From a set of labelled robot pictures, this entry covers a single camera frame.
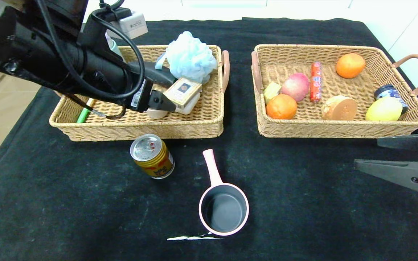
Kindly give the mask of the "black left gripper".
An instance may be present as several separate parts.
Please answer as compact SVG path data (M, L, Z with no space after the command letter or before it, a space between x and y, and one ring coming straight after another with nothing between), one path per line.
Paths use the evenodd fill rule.
M138 62L129 62L126 66L114 65L116 94L125 94L135 88L140 78L141 68ZM159 111L176 111L176 105L164 93L152 90L153 82L144 76L144 80L136 92L127 98L114 99L114 104L124 105L127 109L144 112L149 109Z

